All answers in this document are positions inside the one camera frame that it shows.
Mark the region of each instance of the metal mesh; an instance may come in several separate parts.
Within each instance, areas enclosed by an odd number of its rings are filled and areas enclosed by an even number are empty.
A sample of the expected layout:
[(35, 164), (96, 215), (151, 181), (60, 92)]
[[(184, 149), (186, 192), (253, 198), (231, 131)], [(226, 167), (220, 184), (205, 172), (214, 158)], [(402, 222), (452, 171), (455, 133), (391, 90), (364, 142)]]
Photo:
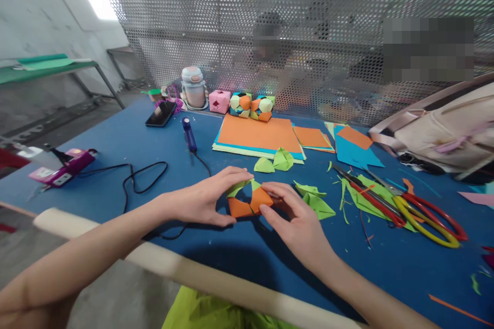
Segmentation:
[(494, 0), (110, 0), (147, 79), (183, 67), (209, 91), (276, 95), (276, 111), (372, 125), (451, 82), (383, 82), (383, 19), (473, 17), (492, 70)]

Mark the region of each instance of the hand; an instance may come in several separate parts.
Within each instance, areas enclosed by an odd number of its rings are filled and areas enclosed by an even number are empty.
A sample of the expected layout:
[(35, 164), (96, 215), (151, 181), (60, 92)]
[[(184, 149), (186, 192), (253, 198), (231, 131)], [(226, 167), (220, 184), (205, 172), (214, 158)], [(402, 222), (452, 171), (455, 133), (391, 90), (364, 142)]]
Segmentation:
[(216, 202), (232, 185), (250, 180), (247, 169), (229, 166), (216, 175), (188, 188), (162, 194), (167, 214), (173, 220), (225, 227), (237, 222), (234, 217), (216, 212)]
[(338, 258), (329, 245), (316, 213), (288, 184), (265, 182), (262, 188), (279, 197), (291, 221), (287, 221), (266, 205), (259, 207), (268, 223), (278, 233), (302, 264), (317, 275), (327, 269), (328, 259)]

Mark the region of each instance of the pink origami cube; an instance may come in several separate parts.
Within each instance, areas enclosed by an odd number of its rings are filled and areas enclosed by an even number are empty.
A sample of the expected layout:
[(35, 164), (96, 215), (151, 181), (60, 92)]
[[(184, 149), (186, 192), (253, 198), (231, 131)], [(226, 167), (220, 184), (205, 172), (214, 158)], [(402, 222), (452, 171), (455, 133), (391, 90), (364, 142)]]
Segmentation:
[(209, 94), (209, 110), (211, 112), (225, 114), (228, 111), (231, 97), (231, 92), (214, 90), (212, 93)]

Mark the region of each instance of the white wall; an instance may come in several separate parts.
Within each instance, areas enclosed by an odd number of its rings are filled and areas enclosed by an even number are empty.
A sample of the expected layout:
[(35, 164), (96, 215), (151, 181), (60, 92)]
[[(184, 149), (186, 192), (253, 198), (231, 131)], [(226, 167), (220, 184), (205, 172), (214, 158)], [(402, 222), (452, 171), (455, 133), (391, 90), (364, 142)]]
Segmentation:
[[(18, 58), (66, 53), (70, 58), (97, 61), (114, 89), (120, 90), (121, 80), (106, 53), (108, 48), (128, 45), (119, 24), (84, 31), (64, 0), (0, 0), (0, 4), (0, 66), (14, 64)], [(122, 58), (117, 60), (126, 77), (140, 75), (133, 57)], [(78, 75), (91, 91), (109, 94), (95, 70)], [(0, 134), (84, 99), (67, 76), (0, 85)]]

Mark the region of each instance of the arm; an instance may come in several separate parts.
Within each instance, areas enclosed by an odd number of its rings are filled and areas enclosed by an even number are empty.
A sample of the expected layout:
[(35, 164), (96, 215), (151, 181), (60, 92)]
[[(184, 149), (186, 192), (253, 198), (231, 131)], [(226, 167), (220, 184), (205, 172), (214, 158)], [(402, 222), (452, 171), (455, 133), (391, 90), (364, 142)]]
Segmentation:
[(253, 176), (228, 167), (191, 187), (165, 193), (75, 238), (24, 270), (0, 291), (0, 326), (54, 325), (55, 309), (70, 311), (77, 295), (125, 257), (147, 233), (169, 220), (227, 226), (236, 220), (216, 212), (216, 201), (233, 184)]
[(326, 239), (315, 212), (287, 184), (268, 182), (262, 188), (279, 197), (291, 221), (271, 208), (260, 210), (292, 253), (328, 288), (352, 305), (375, 329), (438, 328), (345, 264)]

